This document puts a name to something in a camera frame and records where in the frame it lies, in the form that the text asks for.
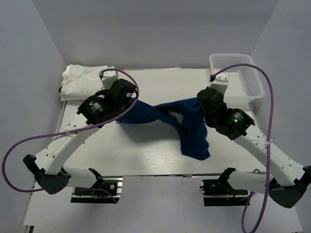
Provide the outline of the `white t shirt stack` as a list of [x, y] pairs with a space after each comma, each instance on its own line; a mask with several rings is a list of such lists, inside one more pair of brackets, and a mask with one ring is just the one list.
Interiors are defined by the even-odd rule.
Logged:
[[116, 71], [106, 71], [100, 77], [104, 69], [108, 69], [108, 66], [68, 65], [62, 73], [63, 80], [59, 88], [61, 101], [86, 100], [102, 89], [109, 89], [119, 77]]

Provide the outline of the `blue printed t shirt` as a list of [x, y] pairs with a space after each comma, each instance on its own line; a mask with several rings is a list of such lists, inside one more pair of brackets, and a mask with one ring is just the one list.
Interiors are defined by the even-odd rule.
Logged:
[[197, 98], [155, 106], [139, 100], [117, 121], [123, 124], [147, 124], [157, 120], [172, 126], [177, 131], [183, 155], [200, 161], [210, 157], [209, 144], [206, 140], [205, 116]]

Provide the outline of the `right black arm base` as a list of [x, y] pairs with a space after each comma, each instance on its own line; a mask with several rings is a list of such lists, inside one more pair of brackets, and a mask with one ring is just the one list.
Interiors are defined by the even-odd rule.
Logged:
[[200, 189], [205, 207], [243, 206], [249, 197], [247, 190], [233, 189], [218, 179], [202, 180]]

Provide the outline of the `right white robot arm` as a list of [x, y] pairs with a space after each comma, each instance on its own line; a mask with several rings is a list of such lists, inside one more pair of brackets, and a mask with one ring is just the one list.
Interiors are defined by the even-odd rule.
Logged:
[[266, 177], [229, 167], [217, 180], [204, 181], [205, 195], [229, 195], [236, 190], [268, 192], [280, 206], [295, 206], [311, 183], [311, 168], [297, 163], [274, 143], [268, 142], [247, 113], [227, 107], [219, 91], [207, 87], [197, 97], [207, 126], [246, 149], [269, 174]]

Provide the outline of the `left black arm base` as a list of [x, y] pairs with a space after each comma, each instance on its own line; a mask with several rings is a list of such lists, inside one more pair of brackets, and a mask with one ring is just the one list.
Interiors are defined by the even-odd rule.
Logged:
[[90, 190], [74, 188], [71, 203], [117, 204], [122, 191], [122, 177], [103, 177], [102, 183], [95, 184]]

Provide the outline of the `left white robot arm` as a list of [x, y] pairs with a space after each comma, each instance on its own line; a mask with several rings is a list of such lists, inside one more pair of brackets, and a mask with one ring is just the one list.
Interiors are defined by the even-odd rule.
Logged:
[[93, 168], [78, 169], [64, 166], [66, 160], [100, 129], [100, 123], [115, 121], [133, 104], [136, 86], [125, 80], [115, 80], [110, 89], [88, 97], [79, 107], [65, 134], [56, 137], [36, 155], [26, 155], [26, 167], [34, 174], [37, 183], [48, 193], [56, 194], [66, 186], [87, 188], [97, 194], [103, 180]]

